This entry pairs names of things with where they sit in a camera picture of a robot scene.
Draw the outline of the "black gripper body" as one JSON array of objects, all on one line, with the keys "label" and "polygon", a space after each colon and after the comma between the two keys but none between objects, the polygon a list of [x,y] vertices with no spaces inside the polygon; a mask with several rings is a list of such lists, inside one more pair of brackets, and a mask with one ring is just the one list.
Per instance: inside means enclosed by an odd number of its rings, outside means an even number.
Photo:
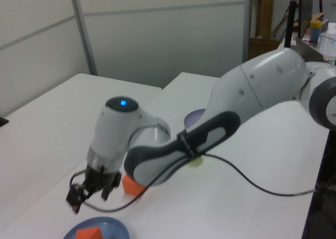
[{"label": "black gripper body", "polygon": [[83,184],[85,189],[89,192],[97,192],[104,189],[111,192],[114,188],[119,187],[121,177],[122,174],[120,171],[105,173],[87,167]]}]

